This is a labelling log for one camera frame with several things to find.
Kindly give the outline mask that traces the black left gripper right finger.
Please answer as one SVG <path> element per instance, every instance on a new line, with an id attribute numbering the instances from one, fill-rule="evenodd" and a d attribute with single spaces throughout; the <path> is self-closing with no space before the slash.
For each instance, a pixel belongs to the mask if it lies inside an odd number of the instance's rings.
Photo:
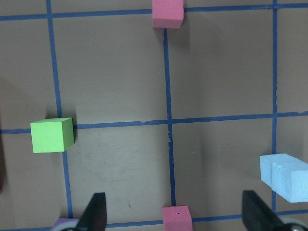
<path id="1" fill-rule="evenodd" d="M 247 231 L 280 231 L 284 223 L 255 191 L 242 193 L 242 222 Z"/>

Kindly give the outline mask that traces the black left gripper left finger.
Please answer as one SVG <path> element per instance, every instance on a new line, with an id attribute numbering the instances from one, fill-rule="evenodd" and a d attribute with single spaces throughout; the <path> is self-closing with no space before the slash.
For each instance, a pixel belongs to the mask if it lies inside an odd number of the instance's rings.
<path id="1" fill-rule="evenodd" d="M 107 225 L 105 193 L 94 193 L 79 222 L 78 231 L 104 231 Z"/>

